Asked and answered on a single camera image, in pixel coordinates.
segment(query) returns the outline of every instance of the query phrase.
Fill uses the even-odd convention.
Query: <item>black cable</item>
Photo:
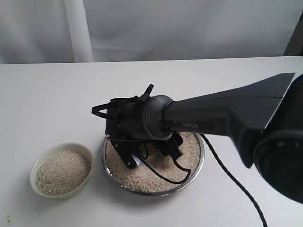
[[[185,181],[188,180],[189,176],[190,176],[190,173],[191,173],[191,169],[186,169],[182,166],[179,165],[179,163],[174,159],[174,158],[171,158],[172,161],[174,162],[174,164],[176,165],[177,168],[179,168],[180,170],[184,171],[184,172],[187,172],[187,175],[186,177],[182,180],[182,181],[172,181],[162,175],[160,175],[156,170],[154,170],[145,160],[146,158],[148,157],[148,149],[147,149],[147,146],[145,145],[145,150],[146,150],[146,156],[144,157],[142,155],[142,152],[137,152],[137,157],[154,173],[156,174],[158,177],[160,177],[162,180],[164,181],[167,181],[169,183],[173,183],[173,184],[181,184],[181,183],[184,183]]]
[[[267,223],[265,220],[265,217],[261,211],[260,206],[258,205],[258,203],[255,201],[255,199],[252,197],[252,195],[246,190],[246,188],[244,188],[244,186],[228,171],[228,169],[225,167],[225,165],[223,164],[223,162],[219,159],[216,151],[214,150],[212,144],[209,142],[209,140],[206,138],[206,136],[204,134],[200,134],[201,137],[204,139],[204,141],[206,142],[206,144],[208,145],[210,151],[212,152],[214,158],[217,160],[219,166],[224,170],[224,172],[232,179],[232,181],[234,181],[236,183],[236,185],[238,185],[239,188],[241,188],[241,190],[247,195],[247,197],[250,199],[250,201],[254,204],[260,218],[263,224],[263,227],[267,227]]]

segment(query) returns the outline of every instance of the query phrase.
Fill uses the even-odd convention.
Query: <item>white ceramic bowl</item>
[[[36,175],[37,175],[37,171],[38,169],[41,167],[41,165],[49,158],[52,158],[54,155],[56,155],[59,152],[62,151],[72,151],[72,152],[77,152],[82,154],[90,163],[90,172],[88,174],[88,176],[86,177],[86,179],[83,181],[82,184],[79,185],[79,187],[77,187],[76,189],[74,189],[73,191],[67,193],[67,194],[63,194],[63,195],[47,195],[44,194],[43,192],[41,192],[36,184]],[[30,176],[29,176],[29,181],[30,181],[30,185],[32,186],[33,190],[44,197],[47,198],[61,198],[61,199],[67,199],[70,198],[76,194],[78,194],[86,185],[86,183],[88,182],[90,175],[94,169],[94,157],[92,155],[92,153],[90,152],[90,150],[88,150],[85,146],[81,145],[81,144],[77,144],[77,143],[63,143],[60,145],[57,145],[55,147],[52,147],[50,149],[48,149],[46,152],[44,152],[35,162],[35,164],[32,167],[32,170],[30,172]]]

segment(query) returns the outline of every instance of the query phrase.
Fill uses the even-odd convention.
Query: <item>stainless steel bowl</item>
[[[111,174],[110,170],[108,169],[108,166],[106,164],[105,161],[105,150],[106,150],[106,145],[107,145],[107,138],[108,136],[105,137],[104,141],[103,141],[103,147],[102,147],[102,152],[101,152],[101,159],[102,159],[102,164],[104,167],[104,170],[106,172],[106,174],[109,176],[110,179],[112,179],[112,181],[117,184],[120,188],[133,193],[133,194],[137,194],[137,195],[143,195],[143,196],[164,196],[164,195],[169,195],[172,194],[174,192],[178,192],[181,189],[185,188],[186,186],[188,186],[199,174],[203,162],[204,162],[204,157],[205,157],[205,151],[204,151],[204,145],[202,142],[202,138],[199,134],[195,134],[195,136],[197,137],[198,141],[199,141],[199,145],[200,145],[200,160],[199,160],[199,164],[196,168],[196,170],[194,171],[194,173],[188,178],[187,181],[185,181],[184,183],[178,185],[175,188],[163,191],[163,192],[142,192],[142,191],[137,191],[137,190],[133,190],[132,188],[129,187],[125,187],[122,183],[120,183],[118,180],[115,179],[115,177]]]

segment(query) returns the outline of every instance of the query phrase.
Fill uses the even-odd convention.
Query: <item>white tabletop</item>
[[[0,226],[262,226],[252,203],[207,148],[196,180],[174,195],[140,197],[115,186],[97,156],[105,120],[90,111],[114,97],[140,95],[150,83],[153,95],[180,100],[300,71],[302,57],[0,65]],[[246,169],[229,138],[209,139],[255,197],[268,226],[303,225],[302,204],[272,189],[255,167]],[[29,185],[32,164],[48,148],[69,141],[96,156],[89,183],[69,200],[39,197]]]

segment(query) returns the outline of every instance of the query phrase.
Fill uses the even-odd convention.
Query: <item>rice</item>
[[[76,189],[90,172],[90,163],[81,154],[63,151],[47,159],[38,169],[36,184],[47,195],[63,195]]]
[[[192,175],[199,165],[200,144],[193,133],[182,132],[180,135],[184,140],[179,147],[183,155],[177,159],[177,162],[184,168],[190,168]],[[179,170],[170,156],[162,155],[152,144],[148,144],[147,147],[149,158],[146,161],[159,174],[173,181],[181,181],[185,178],[187,172]],[[105,161],[112,176],[122,184],[121,187],[141,192],[163,192],[179,186],[162,180],[144,164],[136,169],[127,168],[110,141],[106,144]]]

